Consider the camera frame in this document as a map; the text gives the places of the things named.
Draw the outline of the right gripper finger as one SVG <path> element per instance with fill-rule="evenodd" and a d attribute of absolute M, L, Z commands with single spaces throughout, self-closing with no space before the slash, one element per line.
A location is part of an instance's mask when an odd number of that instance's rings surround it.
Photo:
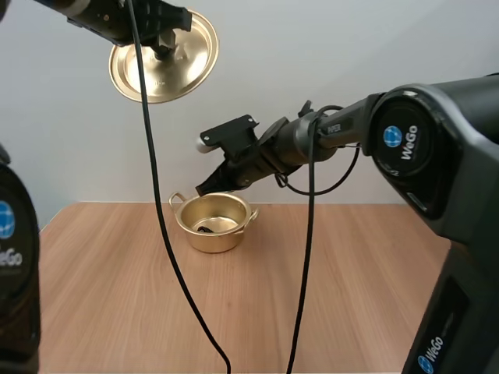
<path fill-rule="evenodd" d="M 214 183 L 214 191 L 215 192 L 238 192 L 244 189 L 248 189 L 250 187 L 250 183 L 244 182 L 242 184 L 238 184 L 231 180 L 217 180 Z"/>
<path fill-rule="evenodd" d="M 229 191 L 232 191 L 232 181 L 227 171 L 226 164 L 219 165 L 204 182 L 196 187 L 196 192 L 199 196 Z"/>

